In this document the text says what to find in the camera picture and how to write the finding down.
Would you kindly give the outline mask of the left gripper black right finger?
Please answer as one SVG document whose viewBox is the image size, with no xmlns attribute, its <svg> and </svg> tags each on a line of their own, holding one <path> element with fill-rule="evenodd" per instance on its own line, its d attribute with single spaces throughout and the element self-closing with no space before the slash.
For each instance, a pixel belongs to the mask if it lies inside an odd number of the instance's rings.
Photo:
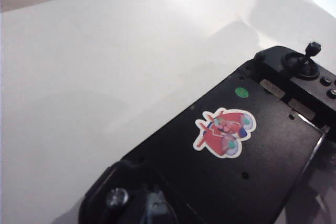
<svg viewBox="0 0 336 224">
<path fill-rule="evenodd" d="M 158 186 L 148 194 L 148 223 L 174 223 L 171 208 Z"/>
</svg>

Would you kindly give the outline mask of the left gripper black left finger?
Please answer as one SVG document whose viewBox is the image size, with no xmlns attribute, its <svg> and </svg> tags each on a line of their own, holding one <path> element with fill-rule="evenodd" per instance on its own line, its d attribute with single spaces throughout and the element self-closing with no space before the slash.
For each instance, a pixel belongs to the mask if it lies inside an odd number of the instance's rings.
<svg viewBox="0 0 336 224">
<path fill-rule="evenodd" d="M 123 223 L 141 223 L 143 221 L 147 194 L 146 188 L 131 193 L 129 203 L 123 213 Z"/>
</svg>

